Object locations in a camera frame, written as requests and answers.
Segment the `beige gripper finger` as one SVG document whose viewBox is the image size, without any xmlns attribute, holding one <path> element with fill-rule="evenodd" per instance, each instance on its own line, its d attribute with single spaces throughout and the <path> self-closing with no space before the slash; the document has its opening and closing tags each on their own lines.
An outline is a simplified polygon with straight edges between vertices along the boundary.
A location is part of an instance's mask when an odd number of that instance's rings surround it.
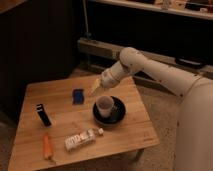
<svg viewBox="0 0 213 171">
<path fill-rule="evenodd" d="M 91 95 L 92 96 L 97 96 L 97 95 L 100 95 L 104 92 L 104 89 L 102 86 L 96 86 L 92 89 L 91 91 Z"/>
<path fill-rule="evenodd" d="M 96 79 L 94 82 L 95 87 L 100 87 L 101 86 L 101 79 Z"/>
</svg>

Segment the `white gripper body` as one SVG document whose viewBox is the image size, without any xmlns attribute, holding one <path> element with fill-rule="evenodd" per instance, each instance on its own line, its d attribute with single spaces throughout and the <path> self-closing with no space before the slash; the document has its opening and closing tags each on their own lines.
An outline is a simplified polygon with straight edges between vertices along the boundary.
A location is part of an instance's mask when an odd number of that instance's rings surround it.
<svg viewBox="0 0 213 171">
<path fill-rule="evenodd" d="M 101 73 L 101 85 L 110 89 L 120 83 L 120 73 L 117 70 L 106 69 Z"/>
</svg>

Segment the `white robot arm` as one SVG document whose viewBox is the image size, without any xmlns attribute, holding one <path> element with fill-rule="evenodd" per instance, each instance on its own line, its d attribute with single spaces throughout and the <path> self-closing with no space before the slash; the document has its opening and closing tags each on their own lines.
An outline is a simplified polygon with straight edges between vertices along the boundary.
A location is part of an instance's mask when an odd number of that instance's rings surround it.
<svg viewBox="0 0 213 171">
<path fill-rule="evenodd" d="M 119 60 L 94 81 L 91 94 L 102 94 L 116 87 L 124 78 L 140 71 L 179 97 L 185 97 L 203 79 L 201 75 L 152 60 L 137 49 L 126 47 L 120 51 Z"/>
</svg>

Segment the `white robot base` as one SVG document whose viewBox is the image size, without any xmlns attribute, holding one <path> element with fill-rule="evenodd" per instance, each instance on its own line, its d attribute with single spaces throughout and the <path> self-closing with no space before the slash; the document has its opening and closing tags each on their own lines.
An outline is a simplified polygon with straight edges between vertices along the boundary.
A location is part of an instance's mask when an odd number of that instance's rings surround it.
<svg viewBox="0 0 213 171">
<path fill-rule="evenodd" d="M 181 104 L 174 171 L 213 171 L 213 80 L 200 79 Z"/>
</svg>

